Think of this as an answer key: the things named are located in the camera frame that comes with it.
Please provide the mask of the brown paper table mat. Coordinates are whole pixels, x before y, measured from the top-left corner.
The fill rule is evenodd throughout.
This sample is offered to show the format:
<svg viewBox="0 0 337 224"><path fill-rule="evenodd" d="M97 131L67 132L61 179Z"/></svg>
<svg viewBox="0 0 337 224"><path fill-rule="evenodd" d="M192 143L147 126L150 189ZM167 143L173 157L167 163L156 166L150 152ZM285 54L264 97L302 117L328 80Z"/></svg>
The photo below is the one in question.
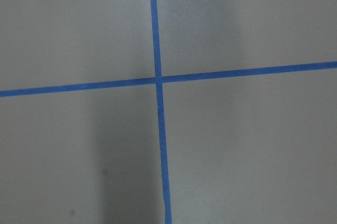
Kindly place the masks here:
<svg viewBox="0 0 337 224"><path fill-rule="evenodd" d="M336 0L1 0L1 223L336 223Z"/></svg>

